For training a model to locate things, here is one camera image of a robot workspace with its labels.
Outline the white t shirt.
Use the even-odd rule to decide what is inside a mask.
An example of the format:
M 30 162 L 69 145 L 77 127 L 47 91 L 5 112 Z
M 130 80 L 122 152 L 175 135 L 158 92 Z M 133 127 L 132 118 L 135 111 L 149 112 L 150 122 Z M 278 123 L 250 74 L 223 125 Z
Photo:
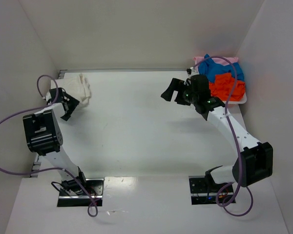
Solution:
M 70 78 L 58 79 L 56 81 L 59 88 L 64 88 L 65 91 L 73 98 L 79 101 L 78 108 L 84 108 L 89 104 L 91 98 L 90 84 L 84 74 Z

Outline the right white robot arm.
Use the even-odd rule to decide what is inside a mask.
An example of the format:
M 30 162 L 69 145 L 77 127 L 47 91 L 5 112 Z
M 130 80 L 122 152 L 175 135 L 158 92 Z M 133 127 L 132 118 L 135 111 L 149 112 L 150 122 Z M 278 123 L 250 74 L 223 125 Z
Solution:
M 192 75 L 187 80 L 173 78 L 161 98 L 171 101 L 174 92 L 177 93 L 174 100 L 177 104 L 193 105 L 198 114 L 218 129 L 237 154 L 234 165 L 206 171 L 205 179 L 209 186 L 236 182 L 247 187 L 272 175 L 273 147 L 250 135 L 231 115 L 225 103 L 211 95 L 206 76 Z

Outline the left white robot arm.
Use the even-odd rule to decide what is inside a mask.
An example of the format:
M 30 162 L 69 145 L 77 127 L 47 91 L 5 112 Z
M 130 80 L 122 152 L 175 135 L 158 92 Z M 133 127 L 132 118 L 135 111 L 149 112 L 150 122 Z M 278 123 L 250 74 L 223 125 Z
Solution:
M 63 135 L 58 121 L 68 121 L 79 105 L 64 88 L 49 90 L 48 107 L 22 118 L 27 147 L 31 152 L 46 158 L 53 167 L 60 168 L 62 187 L 67 192 L 83 195 L 86 178 L 63 148 Z

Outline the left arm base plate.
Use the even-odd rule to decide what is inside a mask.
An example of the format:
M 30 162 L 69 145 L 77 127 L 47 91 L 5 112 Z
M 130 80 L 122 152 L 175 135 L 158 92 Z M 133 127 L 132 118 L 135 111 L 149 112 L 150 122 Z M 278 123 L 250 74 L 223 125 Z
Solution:
M 65 189 L 62 185 L 57 182 L 54 183 L 59 192 L 57 207 L 87 207 L 90 204 L 90 198 L 79 188 L 81 194 L 77 194 L 72 190 Z M 96 200 L 98 207 L 102 206 L 103 203 L 103 178 L 87 178 L 86 179 L 86 190 L 90 193 L 93 199 Z

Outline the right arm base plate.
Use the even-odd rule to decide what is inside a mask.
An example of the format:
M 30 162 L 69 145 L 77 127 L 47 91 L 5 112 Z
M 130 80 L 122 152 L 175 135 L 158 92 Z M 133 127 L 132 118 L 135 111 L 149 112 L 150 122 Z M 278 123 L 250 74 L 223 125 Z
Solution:
M 192 205 L 217 204 L 216 195 L 226 185 L 223 183 L 209 186 L 204 176 L 190 176 L 188 181 Z

